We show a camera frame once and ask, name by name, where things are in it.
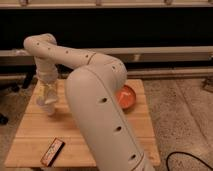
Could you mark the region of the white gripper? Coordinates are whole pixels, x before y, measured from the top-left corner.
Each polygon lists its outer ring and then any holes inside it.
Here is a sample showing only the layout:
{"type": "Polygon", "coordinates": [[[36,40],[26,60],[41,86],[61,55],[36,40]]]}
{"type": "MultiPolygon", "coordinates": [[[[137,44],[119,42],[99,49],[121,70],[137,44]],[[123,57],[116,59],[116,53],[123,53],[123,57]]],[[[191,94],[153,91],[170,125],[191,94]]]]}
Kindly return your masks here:
{"type": "Polygon", "coordinates": [[[58,71],[56,68],[51,68],[50,70],[36,69],[38,81],[38,98],[44,100],[44,84],[43,83],[53,83],[50,85],[51,88],[51,102],[56,103],[58,101],[58,84],[55,82],[58,78],[58,71]]]}

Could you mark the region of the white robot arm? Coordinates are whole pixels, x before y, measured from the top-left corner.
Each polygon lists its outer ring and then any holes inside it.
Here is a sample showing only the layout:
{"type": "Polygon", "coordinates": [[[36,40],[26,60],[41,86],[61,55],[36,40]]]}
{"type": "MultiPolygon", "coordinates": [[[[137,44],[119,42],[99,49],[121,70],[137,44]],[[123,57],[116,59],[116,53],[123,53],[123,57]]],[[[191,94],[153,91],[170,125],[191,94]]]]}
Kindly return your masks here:
{"type": "Polygon", "coordinates": [[[24,48],[45,84],[56,81],[56,64],[72,69],[65,85],[67,103],[100,171],[155,171],[115,97],[127,79],[121,60],[59,46],[51,34],[27,37],[24,48]]]}

